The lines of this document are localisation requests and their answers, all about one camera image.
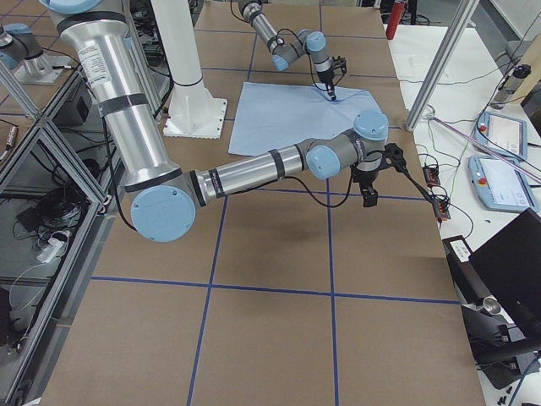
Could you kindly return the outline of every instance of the white cloth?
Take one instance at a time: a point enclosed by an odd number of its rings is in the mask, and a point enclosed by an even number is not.
[[[314,86],[245,82],[229,153],[253,156],[307,138],[328,140],[350,129],[365,110],[381,112],[368,91],[336,87],[331,101]]]

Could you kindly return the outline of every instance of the screen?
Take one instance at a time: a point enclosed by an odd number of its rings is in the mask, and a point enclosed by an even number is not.
[[[527,337],[541,337],[541,218],[526,209],[470,256],[489,291]]]
[[[524,208],[530,206],[522,178],[515,169],[499,159],[481,158],[479,161],[496,203]]]
[[[513,154],[521,153],[522,123],[520,121],[490,115],[488,139],[489,146],[496,144]]]

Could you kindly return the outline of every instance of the label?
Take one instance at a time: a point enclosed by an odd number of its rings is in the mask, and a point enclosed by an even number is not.
[[[83,48],[77,53],[79,54],[79,61],[83,65],[90,87],[94,88],[111,81],[111,73],[105,64],[98,44]]]
[[[470,250],[464,244],[464,241],[461,239],[451,241],[451,247],[455,251],[455,254],[460,262],[470,261]]]

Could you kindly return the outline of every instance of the red object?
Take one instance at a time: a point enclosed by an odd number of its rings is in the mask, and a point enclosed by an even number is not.
[[[396,27],[402,19],[404,7],[406,7],[404,0],[395,0],[395,3],[392,5],[391,16],[387,23],[387,31],[385,32],[388,40],[392,40],[395,37]]]

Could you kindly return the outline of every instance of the black monitor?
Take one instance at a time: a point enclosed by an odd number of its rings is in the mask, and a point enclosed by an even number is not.
[[[470,256],[526,337],[541,337],[541,217],[526,209]]]

